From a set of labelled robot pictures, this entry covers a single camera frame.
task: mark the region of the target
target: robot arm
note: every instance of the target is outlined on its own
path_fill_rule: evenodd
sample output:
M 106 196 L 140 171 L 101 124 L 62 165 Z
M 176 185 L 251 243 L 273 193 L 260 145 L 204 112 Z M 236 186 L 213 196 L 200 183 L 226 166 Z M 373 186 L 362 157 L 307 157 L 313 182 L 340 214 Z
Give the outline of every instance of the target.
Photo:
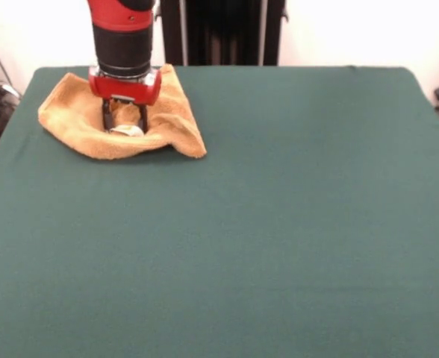
M 155 0 L 88 0 L 98 61 L 90 68 L 94 94 L 103 98 L 104 127 L 113 127 L 110 100 L 140 108 L 147 131 L 146 105 L 156 102 L 161 74 L 151 67 Z
M 155 0 L 88 0 L 100 69 L 116 77 L 150 70 Z

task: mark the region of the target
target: black stand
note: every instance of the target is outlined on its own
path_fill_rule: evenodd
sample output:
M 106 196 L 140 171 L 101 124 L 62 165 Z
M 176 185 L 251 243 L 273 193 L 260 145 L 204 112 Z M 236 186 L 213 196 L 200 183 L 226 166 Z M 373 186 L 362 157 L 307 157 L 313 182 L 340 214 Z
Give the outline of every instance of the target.
M 264 59 L 260 61 L 261 7 L 267 1 Z M 285 0 L 184 0 L 187 63 L 180 0 L 163 0 L 165 58 L 176 66 L 277 66 Z

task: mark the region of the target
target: towel fold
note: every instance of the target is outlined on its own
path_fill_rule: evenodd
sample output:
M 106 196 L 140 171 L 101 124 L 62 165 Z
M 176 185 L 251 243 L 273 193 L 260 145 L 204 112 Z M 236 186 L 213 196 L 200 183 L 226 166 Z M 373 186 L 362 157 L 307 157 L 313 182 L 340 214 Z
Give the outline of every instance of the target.
M 156 103 L 148 107 L 149 130 L 130 136 L 128 125 L 137 125 L 140 112 L 133 104 L 112 102 L 110 108 L 119 131 L 103 130 L 102 99 L 87 80 L 67 73 L 38 110 L 39 123 L 71 149 L 99 160 L 133 157 L 171 145 L 178 152 L 199 159 L 207 153 L 190 103 L 173 66 L 161 69 L 162 86 Z

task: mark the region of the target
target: green table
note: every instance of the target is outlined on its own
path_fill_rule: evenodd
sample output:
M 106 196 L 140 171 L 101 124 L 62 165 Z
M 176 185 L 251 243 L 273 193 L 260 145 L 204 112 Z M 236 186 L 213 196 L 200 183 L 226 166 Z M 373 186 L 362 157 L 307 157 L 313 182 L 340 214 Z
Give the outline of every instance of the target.
M 439 358 L 439 119 L 404 69 L 178 68 L 208 147 L 0 142 L 0 358 Z

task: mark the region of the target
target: green tablecloth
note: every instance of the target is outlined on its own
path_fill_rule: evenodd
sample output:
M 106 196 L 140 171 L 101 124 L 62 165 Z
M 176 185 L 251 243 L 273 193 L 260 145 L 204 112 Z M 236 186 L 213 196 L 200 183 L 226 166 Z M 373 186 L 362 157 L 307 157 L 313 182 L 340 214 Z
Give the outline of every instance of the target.
M 404 69 L 178 68 L 208 147 L 0 142 L 0 358 L 439 358 L 439 119 Z

